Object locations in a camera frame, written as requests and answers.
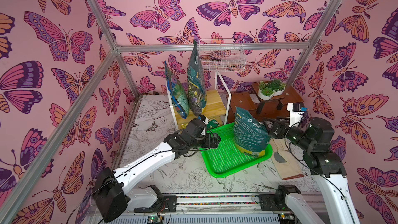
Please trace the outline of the green plastic basket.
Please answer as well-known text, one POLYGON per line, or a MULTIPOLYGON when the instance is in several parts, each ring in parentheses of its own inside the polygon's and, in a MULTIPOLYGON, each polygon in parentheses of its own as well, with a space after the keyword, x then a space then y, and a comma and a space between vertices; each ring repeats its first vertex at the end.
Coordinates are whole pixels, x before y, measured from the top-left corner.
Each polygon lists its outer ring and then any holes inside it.
POLYGON ((233 139, 234 123, 212 129, 213 134, 218 134, 221 141, 217 148, 200 149, 208 173, 214 178, 225 178, 239 171, 245 170, 260 162, 268 160, 273 149, 269 144, 262 157, 251 157, 240 152, 233 139))

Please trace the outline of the blue green soil bag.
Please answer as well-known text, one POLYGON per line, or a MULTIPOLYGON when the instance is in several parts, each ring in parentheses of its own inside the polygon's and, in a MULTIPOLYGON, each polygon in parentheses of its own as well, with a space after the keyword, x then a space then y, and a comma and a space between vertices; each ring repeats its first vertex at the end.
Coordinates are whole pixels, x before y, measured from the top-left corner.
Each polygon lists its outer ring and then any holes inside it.
POLYGON ((179 79, 170 70, 167 62, 164 62, 164 65, 167 89, 171 96, 172 105, 176 108, 177 113, 183 119, 186 119, 189 115, 189 102, 187 94, 179 79))

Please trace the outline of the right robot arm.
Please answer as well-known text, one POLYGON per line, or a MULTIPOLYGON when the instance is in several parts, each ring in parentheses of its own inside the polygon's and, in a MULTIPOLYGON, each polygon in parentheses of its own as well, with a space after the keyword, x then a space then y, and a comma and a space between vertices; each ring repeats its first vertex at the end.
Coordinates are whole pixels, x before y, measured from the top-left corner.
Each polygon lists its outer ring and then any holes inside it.
POLYGON ((334 129, 328 120, 312 118, 306 130, 286 119, 265 118, 263 123, 274 138, 283 138, 303 151, 301 162, 320 188, 332 224, 358 224, 349 192, 347 173, 339 155, 330 150, 334 129))

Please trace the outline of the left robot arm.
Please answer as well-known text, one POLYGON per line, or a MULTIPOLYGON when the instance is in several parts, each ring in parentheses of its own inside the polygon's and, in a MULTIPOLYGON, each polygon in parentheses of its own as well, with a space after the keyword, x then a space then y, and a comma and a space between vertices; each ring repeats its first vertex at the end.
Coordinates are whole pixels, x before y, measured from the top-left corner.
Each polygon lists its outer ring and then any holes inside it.
POLYGON ((208 119, 201 115, 164 138, 155 149, 134 162, 111 170, 103 169, 96 178, 91 195, 103 222, 109 223, 126 210, 132 197, 128 194, 146 176, 191 151, 216 149, 221 137, 206 126, 208 119))

